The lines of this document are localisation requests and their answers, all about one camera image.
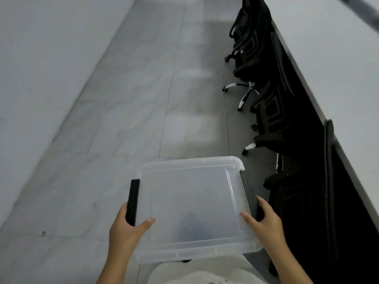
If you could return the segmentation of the white long desk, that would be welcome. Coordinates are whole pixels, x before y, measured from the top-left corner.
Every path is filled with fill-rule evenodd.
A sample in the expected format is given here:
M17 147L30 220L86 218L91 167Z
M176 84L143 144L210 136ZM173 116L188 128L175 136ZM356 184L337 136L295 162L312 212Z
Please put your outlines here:
M379 230L379 0L265 0Z

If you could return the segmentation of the person's left forearm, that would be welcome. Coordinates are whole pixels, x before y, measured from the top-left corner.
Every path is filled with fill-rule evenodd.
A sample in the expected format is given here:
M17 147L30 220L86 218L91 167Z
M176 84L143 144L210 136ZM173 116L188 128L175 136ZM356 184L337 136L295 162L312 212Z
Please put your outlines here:
M124 284L130 255L108 255L96 284Z

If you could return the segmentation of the person's left hand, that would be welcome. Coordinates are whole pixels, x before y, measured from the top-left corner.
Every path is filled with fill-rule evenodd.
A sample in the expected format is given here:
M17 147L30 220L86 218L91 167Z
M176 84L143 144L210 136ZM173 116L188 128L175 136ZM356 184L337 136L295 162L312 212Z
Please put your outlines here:
M108 255L130 255L134 253L143 234L126 221L127 202L124 203L110 228Z

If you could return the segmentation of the clear plastic storage box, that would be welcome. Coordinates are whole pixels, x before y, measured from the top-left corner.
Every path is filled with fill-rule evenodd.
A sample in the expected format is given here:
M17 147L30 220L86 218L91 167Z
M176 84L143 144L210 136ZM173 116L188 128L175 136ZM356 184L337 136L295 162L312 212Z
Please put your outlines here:
M256 253L263 249L240 212L257 220L256 190L235 156L145 163L131 180L126 221L154 217L134 257L139 264Z

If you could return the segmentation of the person's white clothing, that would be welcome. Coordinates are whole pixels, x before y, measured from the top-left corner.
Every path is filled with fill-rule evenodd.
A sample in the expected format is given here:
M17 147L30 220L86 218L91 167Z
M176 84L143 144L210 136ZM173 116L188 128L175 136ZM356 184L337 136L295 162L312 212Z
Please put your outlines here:
M162 263L147 284L267 284L243 255Z

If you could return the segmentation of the black office chair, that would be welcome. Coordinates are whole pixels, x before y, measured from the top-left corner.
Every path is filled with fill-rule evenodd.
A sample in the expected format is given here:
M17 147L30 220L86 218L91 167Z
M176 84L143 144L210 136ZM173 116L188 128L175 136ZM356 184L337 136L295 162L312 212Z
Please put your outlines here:
M229 37L234 40L233 51L224 58L227 63L236 59L242 50L263 25L271 25L271 14L264 0L242 0L242 7L230 28Z
M225 62L235 60L233 74L243 83L231 83L222 88L227 92L231 87L246 88L247 93L239 102L237 111L242 111L252 92L260 89L273 79L281 79L283 86L291 90L289 60L274 28L259 31L254 29L239 38Z
M323 142L307 168L282 171L265 179L269 204L280 217L288 247L314 284L347 284L337 241L334 124L324 123Z
M258 135L243 149L243 156L264 147L305 163L322 154L320 119L301 84L290 88L270 84L260 90L250 111L256 115Z

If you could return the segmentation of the person's right hand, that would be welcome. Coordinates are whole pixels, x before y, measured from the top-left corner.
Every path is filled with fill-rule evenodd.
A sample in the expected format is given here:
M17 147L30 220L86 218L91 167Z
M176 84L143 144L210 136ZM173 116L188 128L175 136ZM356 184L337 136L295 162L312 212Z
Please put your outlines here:
M260 243L265 249L269 243L286 242L282 220L274 212L270 204L262 197L257 196L258 206L263 210L264 217L258 221L258 228L252 228Z

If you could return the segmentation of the person's right forearm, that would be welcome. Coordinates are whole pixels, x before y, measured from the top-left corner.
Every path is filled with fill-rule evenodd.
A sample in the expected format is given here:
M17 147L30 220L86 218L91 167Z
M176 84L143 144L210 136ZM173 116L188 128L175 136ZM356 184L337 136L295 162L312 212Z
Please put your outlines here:
M286 242L269 243L265 250L278 272L280 284L314 284Z

